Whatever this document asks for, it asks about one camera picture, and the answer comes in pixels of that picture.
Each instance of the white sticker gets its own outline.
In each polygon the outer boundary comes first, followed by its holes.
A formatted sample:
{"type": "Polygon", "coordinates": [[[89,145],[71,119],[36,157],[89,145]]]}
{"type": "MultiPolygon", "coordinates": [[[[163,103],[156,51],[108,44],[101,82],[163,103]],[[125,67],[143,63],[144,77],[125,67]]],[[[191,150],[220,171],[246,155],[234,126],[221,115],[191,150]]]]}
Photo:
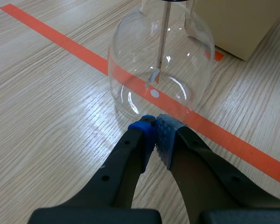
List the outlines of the white sticker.
{"type": "Polygon", "coordinates": [[[154,97],[154,98],[158,98],[160,96],[159,92],[157,90],[151,90],[150,94],[154,97]]]}

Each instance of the glass bell jar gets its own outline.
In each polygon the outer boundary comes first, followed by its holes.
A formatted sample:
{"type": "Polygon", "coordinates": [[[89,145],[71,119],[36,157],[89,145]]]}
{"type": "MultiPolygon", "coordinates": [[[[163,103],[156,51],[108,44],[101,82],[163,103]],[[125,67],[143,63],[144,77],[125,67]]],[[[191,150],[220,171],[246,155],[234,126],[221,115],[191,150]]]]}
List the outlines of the glass bell jar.
{"type": "Polygon", "coordinates": [[[117,108],[128,118],[194,110],[212,72],[215,46],[195,14],[195,0],[143,0],[115,28],[108,76],[117,108]]]}

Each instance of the cardboard box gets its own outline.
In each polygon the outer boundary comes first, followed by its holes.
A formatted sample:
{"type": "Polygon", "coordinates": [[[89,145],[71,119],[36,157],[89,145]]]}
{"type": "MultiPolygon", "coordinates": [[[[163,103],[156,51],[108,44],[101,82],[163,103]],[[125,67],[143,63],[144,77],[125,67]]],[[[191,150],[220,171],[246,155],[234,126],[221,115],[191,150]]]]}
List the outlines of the cardboard box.
{"type": "Polygon", "coordinates": [[[197,0],[195,11],[209,26],[215,45],[247,60],[277,21],[280,0],[197,0]]]}

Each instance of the orange tape line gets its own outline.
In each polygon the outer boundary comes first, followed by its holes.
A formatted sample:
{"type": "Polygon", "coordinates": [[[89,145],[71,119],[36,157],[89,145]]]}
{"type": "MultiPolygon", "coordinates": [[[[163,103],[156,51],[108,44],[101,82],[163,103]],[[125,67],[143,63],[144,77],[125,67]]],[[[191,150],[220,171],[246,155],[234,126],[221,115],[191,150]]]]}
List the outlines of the orange tape line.
{"type": "MultiPolygon", "coordinates": [[[[95,53],[91,52],[87,48],[81,46],[80,44],[76,43],[75,41],[71,40],[65,35],[59,33],[53,28],[47,26],[46,24],[37,20],[33,16],[25,13],[19,8],[13,6],[12,4],[3,6],[1,7],[1,9],[4,12],[10,14],[12,17],[16,18],[17,20],[26,24],[27,26],[29,26],[39,34],[55,42],[60,47],[69,51],[76,57],[85,61],[92,67],[96,68],[97,70],[107,75],[108,62],[102,57],[96,55],[95,53]]],[[[120,75],[117,77],[120,82],[124,82],[125,84],[127,84],[128,85],[127,87],[129,89],[136,92],[137,94],[139,94],[140,96],[148,100],[149,102],[155,104],[160,109],[166,111],[171,115],[176,115],[178,109],[181,108],[184,109],[183,105],[181,105],[174,99],[170,98],[165,93],[160,92],[159,90],[158,90],[158,92],[160,93],[159,98],[153,98],[146,95],[143,80],[138,79],[137,77],[122,70],[119,67],[115,69],[118,69],[117,72],[121,72],[120,75]]],[[[194,130],[203,134],[213,142],[221,145],[223,148],[227,149],[228,151],[232,152],[239,158],[245,160],[246,162],[258,168],[265,174],[269,175],[270,177],[280,182],[280,162],[274,159],[273,157],[261,152],[259,149],[253,147],[247,142],[229,133],[228,131],[224,130],[218,125],[212,123],[211,121],[202,117],[198,113],[190,112],[183,122],[189,125],[194,130]]]]}
{"type": "Polygon", "coordinates": [[[219,51],[215,51],[215,60],[216,61],[221,61],[222,58],[224,57],[224,54],[220,53],[219,51]]]}

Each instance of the wooden table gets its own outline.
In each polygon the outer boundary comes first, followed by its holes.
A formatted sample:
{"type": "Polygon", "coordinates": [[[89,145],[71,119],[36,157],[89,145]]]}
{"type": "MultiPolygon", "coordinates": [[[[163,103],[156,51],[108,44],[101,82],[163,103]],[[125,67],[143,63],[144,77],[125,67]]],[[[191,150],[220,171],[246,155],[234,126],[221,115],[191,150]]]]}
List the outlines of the wooden table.
{"type": "MultiPolygon", "coordinates": [[[[139,0],[0,0],[103,58],[120,18],[139,0]]],[[[280,18],[248,62],[224,52],[197,112],[280,161],[280,18]]],[[[39,207],[76,194],[130,121],[108,77],[0,10],[0,224],[26,223],[39,207]]],[[[204,138],[220,156],[280,198],[280,183],[204,138]]],[[[152,154],[133,207],[188,223],[182,196],[152,154]]]]}

